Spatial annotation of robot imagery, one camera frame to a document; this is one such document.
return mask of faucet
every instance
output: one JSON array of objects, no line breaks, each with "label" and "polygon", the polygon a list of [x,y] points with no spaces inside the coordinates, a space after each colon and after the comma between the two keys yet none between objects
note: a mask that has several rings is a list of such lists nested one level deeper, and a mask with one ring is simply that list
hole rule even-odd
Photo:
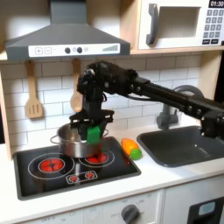
[{"label": "faucet", "polygon": [[[190,86],[190,85],[175,87],[173,90],[180,93],[190,92],[199,97],[204,97],[204,95],[198,88],[194,86]],[[158,128],[161,130],[168,130],[170,128],[170,124],[178,123],[179,117],[177,113],[178,113],[178,110],[175,109],[174,114],[171,114],[171,107],[164,104],[163,111],[157,117]]]}]

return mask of wooden utensil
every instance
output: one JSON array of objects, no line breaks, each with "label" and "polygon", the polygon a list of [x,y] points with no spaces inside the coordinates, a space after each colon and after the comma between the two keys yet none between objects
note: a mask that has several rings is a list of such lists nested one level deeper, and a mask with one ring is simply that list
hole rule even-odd
[{"label": "wooden utensil", "polygon": [[70,104],[75,112],[80,112],[82,110],[82,94],[76,91],[78,79],[81,75],[81,61],[79,59],[73,60],[73,96],[71,98]]},{"label": "wooden utensil", "polygon": [[35,85],[35,62],[26,61],[25,62],[27,76],[28,76],[28,86],[30,98],[25,104],[25,113],[29,118],[41,117],[43,115],[43,108],[40,101],[36,96],[36,85]]}]

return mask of green block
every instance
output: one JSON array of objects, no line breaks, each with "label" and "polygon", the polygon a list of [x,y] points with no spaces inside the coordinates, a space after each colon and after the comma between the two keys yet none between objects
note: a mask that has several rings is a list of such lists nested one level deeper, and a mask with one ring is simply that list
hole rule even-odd
[{"label": "green block", "polygon": [[138,160],[138,159],[140,159],[142,157],[142,151],[139,150],[139,149],[134,149],[134,150],[131,151],[130,157],[133,160]]},{"label": "green block", "polygon": [[98,144],[101,140],[101,130],[99,126],[89,127],[87,129],[87,143]]}]

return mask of countertop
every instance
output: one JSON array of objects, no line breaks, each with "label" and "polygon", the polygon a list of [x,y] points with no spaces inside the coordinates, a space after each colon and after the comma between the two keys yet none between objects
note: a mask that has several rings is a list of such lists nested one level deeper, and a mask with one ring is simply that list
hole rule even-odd
[{"label": "countertop", "polygon": [[[182,119],[179,126],[197,124],[195,120]],[[136,139],[144,132],[158,130],[156,126],[110,132],[120,141],[123,137]],[[142,174],[101,185],[93,185],[70,192],[58,193],[27,201],[18,200],[14,164],[6,155],[5,145],[0,146],[0,223],[28,221],[67,210],[154,191],[189,181],[209,178],[224,173],[224,158],[178,168],[165,168],[156,164],[143,150],[143,158],[136,161]]]}]

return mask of stove control panel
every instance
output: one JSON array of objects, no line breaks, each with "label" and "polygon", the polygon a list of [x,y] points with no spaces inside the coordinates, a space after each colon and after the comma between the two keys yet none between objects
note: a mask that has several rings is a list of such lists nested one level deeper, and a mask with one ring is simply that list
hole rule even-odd
[{"label": "stove control panel", "polygon": [[29,45],[31,58],[107,55],[121,52],[121,45],[114,44],[91,44],[91,45]]},{"label": "stove control panel", "polygon": [[132,197],[110,201],[97,206],[58,213],[24,224],[124,224],[132,219],[136,224],[159,223],[164,191],[147,192]]},{"label": "stove control panel", "polygon": [[81,172],[78,174],[73,174],[73,175],[67,175],[66,176],[66,182],[69,185],[72,185],[73,183],[78,183],[78,182],[83,182],[83,181],[88,181],[91,179],[97,179],[97,174],[95,171],[86,171],[86,172]]}]

